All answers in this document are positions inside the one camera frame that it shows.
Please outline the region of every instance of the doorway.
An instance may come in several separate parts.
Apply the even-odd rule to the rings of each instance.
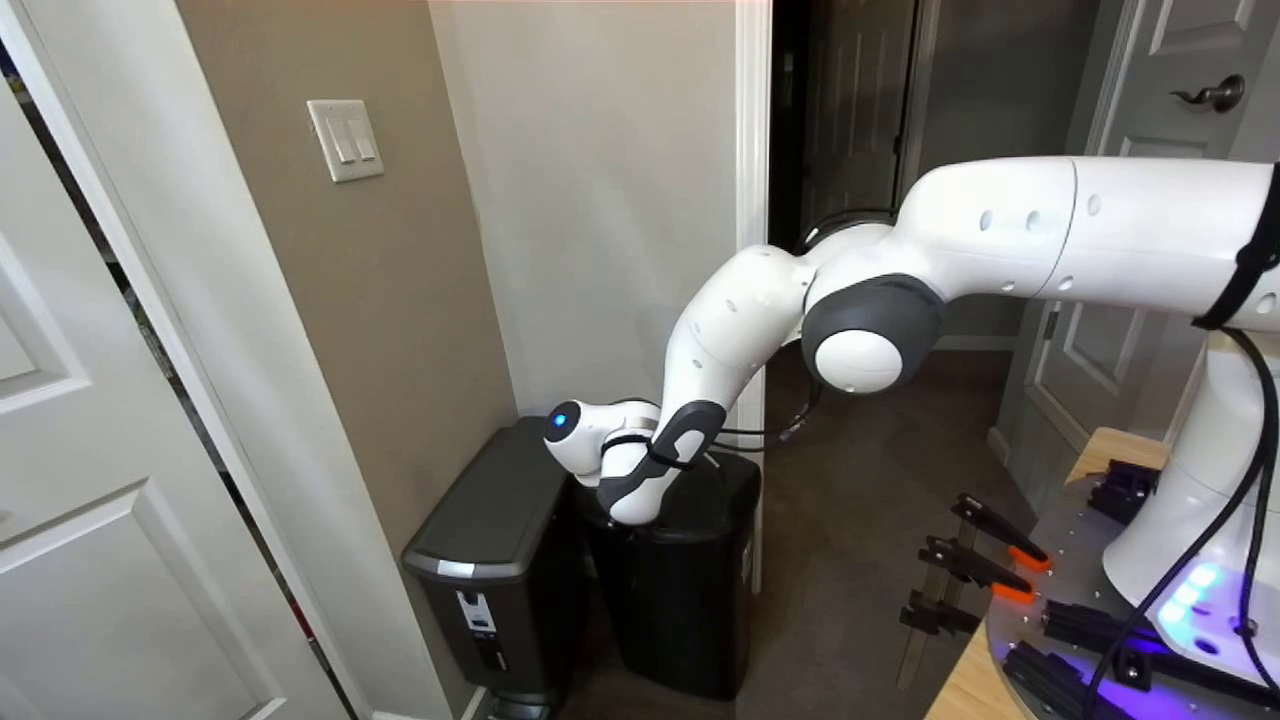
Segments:
[[[769,241],[894,220],[910,189],[959,158],[1064,154],[1088,135],[1101,0],[772,3]],[[942,346],[1015,346],[1023,298],[972,295]]]

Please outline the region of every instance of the light switch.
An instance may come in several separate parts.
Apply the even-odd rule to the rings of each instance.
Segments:
[[[348,183],[384,173],[363,99],[308,99],[327,181]]]

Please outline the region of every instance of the door frame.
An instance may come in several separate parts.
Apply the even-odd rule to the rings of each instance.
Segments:
[[[736,247],[769,244],[769,146],[772,146],[772,3],[736,0],[731,6],[731,228]],[[766,367],[736,394],[728,422],[766,427]],[[751,591],[766,586],[766,490],[757,499]]]
[[[457,714],[176,3],[69,3],[0,0],[0,41],[341,690]]]

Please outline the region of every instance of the black trash can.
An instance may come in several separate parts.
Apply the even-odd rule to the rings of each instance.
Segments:
[[[689,466],[647,529],[611,525],[581,497],[604,609],[635,676],[736,695],[747,673],[757,497],[761,466],[739,454]]]
[[[502,427],[403,549],[441,631],[492,714],[552,714],[587,610],[573,480],[546,418]]]

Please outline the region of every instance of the beige wall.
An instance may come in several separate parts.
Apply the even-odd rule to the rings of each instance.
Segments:
[[[519,411],[659,394],[736,252],[731,0],[434,0]]]
[[[182,13],[400,553],[514,418],[430,3],[185,0]],[[312,95],[369,99],[384,177],[327,183]]]

